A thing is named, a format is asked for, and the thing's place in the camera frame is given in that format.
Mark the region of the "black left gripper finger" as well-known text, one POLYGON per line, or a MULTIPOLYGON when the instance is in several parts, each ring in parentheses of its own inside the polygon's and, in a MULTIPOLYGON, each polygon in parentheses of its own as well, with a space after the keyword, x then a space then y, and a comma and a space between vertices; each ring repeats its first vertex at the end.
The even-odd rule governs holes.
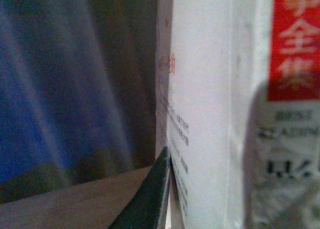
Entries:
POLYGON ((170 190, 171 156, 165 146, 134 197, 110 229, 164 229, 170 190))

